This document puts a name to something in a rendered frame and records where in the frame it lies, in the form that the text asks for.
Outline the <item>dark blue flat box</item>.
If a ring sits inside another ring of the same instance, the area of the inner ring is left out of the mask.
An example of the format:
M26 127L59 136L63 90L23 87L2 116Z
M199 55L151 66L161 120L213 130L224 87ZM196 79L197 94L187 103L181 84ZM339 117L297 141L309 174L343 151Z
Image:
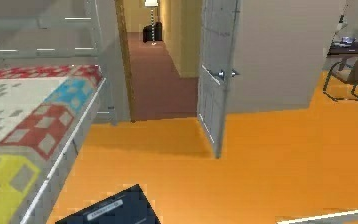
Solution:
M55 224L161 224L139 184L124 189Z

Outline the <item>white edged grey furniture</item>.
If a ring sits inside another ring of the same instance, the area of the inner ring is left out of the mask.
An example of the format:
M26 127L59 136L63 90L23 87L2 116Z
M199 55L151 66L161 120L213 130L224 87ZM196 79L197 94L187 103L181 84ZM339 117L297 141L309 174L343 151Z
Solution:
M344 224L350 221L358 221L358 209L277 221L276 224Z

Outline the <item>white floor lamp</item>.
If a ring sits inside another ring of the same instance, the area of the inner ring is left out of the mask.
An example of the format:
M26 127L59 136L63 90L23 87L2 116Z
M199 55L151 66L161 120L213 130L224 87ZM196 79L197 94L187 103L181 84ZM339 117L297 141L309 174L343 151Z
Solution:
M152 37L152 46L156 45L155 41L155 16L154 9L159 6L158 0L144 0L144 5L150 9L150 19L151 19L151 37Z

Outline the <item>dark desk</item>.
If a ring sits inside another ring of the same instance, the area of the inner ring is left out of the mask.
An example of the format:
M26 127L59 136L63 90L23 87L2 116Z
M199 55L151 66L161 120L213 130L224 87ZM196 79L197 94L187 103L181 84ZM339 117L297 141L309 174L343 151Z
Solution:
M358 54L358 42L353 42L351 45L333 42L328 50L327 55L331 56L340 54Z

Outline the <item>bed with patchwork quilt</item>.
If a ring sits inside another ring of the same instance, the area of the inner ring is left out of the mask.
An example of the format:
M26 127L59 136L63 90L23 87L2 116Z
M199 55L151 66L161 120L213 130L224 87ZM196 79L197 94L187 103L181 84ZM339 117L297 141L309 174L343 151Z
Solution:
M92 64L0 69L0 224L46 224L95 119L116 119L97 0L82 16L0 18L0 29L86 27L92 44L30 51L0 48L0 58L92 57Z

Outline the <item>brown cantilever chair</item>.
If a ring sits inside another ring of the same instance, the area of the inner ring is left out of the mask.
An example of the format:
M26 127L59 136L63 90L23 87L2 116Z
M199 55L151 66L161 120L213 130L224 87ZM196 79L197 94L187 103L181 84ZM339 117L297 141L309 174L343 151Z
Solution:
M339 58L339 61L331 65L328 70L322 93L334 102L338 101L358 101L358 94L356 89L358 87L358 54L340 54L331 55L328 57ZM328 92L328 86L332 78L335 78L343 84L352 87L350 93L352 98L334 97Z

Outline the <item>grey room door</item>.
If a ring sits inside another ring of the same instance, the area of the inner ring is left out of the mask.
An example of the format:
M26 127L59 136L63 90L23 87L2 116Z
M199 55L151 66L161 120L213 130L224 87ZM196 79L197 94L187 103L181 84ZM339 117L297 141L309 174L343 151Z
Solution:
M197 119L215 158L221 157L236 25L242 0L203 0L199 60ZM223 70L217 84L202 68Z

